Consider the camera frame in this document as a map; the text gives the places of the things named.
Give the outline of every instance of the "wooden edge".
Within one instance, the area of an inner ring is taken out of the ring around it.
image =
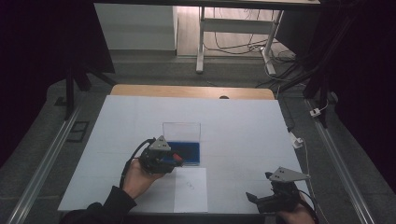
[[[119,84],[113,87],[110,95],[156,96],[156,97],[192,97],[219,99],[275,100],[269,89],[190,87],[190,86],[152,86]]]

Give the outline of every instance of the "paper sheet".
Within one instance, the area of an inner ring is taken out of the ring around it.
[[[175,213],[206,213],[206,168],[177,168]]]

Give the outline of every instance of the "metal bracket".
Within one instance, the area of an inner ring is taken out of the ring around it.
[[[305,175],[279,166],[279,168],[268,179],[275,182],[289,183],[309,178],[311,178],[310,175]]]
[[[166,142],[163,135],[161,135],[154,143],[149,146],[149,149],[152,150],[162,150],[162,151],[170,151],[171,148],[169,147],[168,143]]]

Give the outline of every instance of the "white table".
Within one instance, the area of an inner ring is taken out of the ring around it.
[[[258,214],[246,192],[272,195],[265,172],[301,172],[276,100],[220,100],[109,95],[59,206],[103,203],[120,182],[124,163],[144,140],[163,134],[163,122],[201,123],[210,214]],[[175,172],[156,181],[133,213],[174,213]],[[305,182],[297,187],[308,192]]]

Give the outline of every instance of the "aluminum rail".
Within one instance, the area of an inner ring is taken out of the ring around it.
[[[311,110],[314,107],[310,104],[308,100],[305,100],[307,107]],[[366,201],[364,201],[361,196],[361,191],[358,186],[355,184],[355,181],[352,178],[347,166],[337,148],[334,141],[332,140],[332,136],[329,133],[329,130],[323,128],[322,124],[318,119],[315,120],[315,125],[318,129],[320,137],[325,144],[325,147],[329,153],[330,158],[332,159],[332,164],[334,165],[335,170],[340,177],[346,193],[349,195],[350,200],[355,207],[356,214],[358,215],[361,223],[363,224],[375,224],[375,220],[371,215],[370,209],[367,206]]]
[[[87,93],[82,92],[81,95],[78,97],[74,112],[71,114],[69,120],[66,120],[64,122],[56,137],[47,149],[43,160],[38,165],[38,168],[35,170],[33,177],[31,178],[29,184],[27,185],[22,196],[20,197],[20,200],[15,206],[14,211],[8,218],[7,224],[23,223],[26,219],[27,215],[30,212],[30,209],[33,206],[33,203],[35,202],[35,199],[37,198],[38,193],[40,192],[41,188],[44,185],[44,182],[47,179],[48,174],[50,173],[50,169],[52,168],[53,163],[55,163],[55,160],[58,157],[59,152],[61,151],[67,135],[73,127],[73,123],[76,120],[79,111],[81,110],[81,106],[86,94]]]

